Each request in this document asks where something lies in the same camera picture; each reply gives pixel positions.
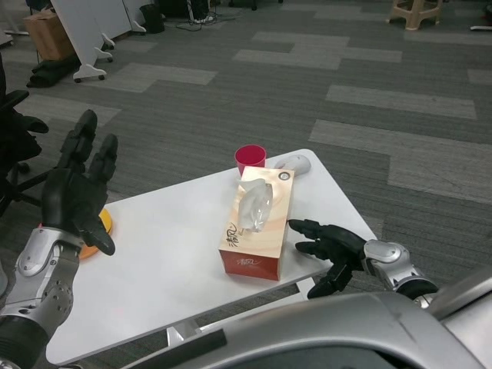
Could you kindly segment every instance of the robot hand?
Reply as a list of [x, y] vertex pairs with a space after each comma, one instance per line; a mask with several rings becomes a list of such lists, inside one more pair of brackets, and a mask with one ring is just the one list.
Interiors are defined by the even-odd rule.
[[108, 198], [106, 184], [115, 173], [118, 140], [114, 135], [106, 136], [88, 174], [83, 175], [96, 125], [95, 113], [87, 110], [65, 139], [60, 162], [43, 188], [42, 224], [80, 237], [87, 246], [113, 255], [115, 245], [99, 213]]
[[[400, 244], [378, 240], [365, 241], [355, 233], [336, 225], [320, 225], [310, 220], [290, 220], [289, 226], [312, 242], [298, 242], [295, 247], [321, 260], [330, 260], [333, 267], [309, 291], [308, 298], [328, 296], [343, 291], [352, 279], [352, 271], [366, 271], [378, 277], [388, 290], [412, 300], [437, 292], [410, 261], [410, 253]], [[428, 306], [429, 300], [419, 301]]]
[[29, 369], [70, 314], [78, 255], [86, 243], [105, 254], [115, 245], [99, 219], [115, 172], [118, 140], [108, 135], [88, 173], [97, 116], [86, 111], [61, 149], [42, 192], [42, 227], [32, 231], [0, 313], [0, 366]]

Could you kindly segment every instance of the white table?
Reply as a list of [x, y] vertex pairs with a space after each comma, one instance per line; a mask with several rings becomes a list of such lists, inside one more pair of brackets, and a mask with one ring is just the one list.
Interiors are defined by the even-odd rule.
[[[312, 169], [294, 180], [289, 218], [337, 224], [375, 238], [312, 151], [280, 155], [267, 165], [294, 153], [307, 156]], [[109, 257], [99, 252], [81, 263], [73, 310], [50, 341], [48, 360], [71, 363], [167, 327], [176, 327], [174, 332], [184, 336], [190, 327], [196, 329], [189, 324], [194, 317], [303, 281], [331, 266], [297, 252], [294, 243], [303, 236], [288, 230], [280, 281], [225, 274], [218, 245], [238, 179], [234, 168], [107, 205], [116, 253]], [[305, 295], [312, 280], [299, 285]]]

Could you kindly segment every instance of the tissue box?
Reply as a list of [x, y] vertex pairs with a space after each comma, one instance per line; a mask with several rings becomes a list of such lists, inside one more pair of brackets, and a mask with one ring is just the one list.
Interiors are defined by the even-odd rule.
[[294, 172], [256, 167], [244, 169], [242, 181], [258, 178], [271, 184], [274, 196], [271, 213], [263, 230], [257, 233], [239, 228], [239, 202], [246, 191], [238, 187], [219, 252], [227, 273], [278, 281]]

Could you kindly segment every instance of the chair wheel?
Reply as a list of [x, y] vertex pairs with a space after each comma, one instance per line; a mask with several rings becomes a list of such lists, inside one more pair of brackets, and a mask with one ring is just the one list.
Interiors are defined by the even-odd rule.
[[28, 163], [18, 163], [18, 172], [25, 175], [31, 170]]

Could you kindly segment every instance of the beige stool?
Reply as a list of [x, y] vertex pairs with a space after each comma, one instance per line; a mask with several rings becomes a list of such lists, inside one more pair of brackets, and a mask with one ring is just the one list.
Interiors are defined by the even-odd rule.
[[394, 0], [386, 22], [389, 23], [393, 18], [402, 17], [407, 20], [405, 28], [408, 31], [416, 31], [424, 19], [435, 17], [436, 25], [438, 25], [442, 5], [443, 0], [437, 0], [437, 4], [425, 0]]

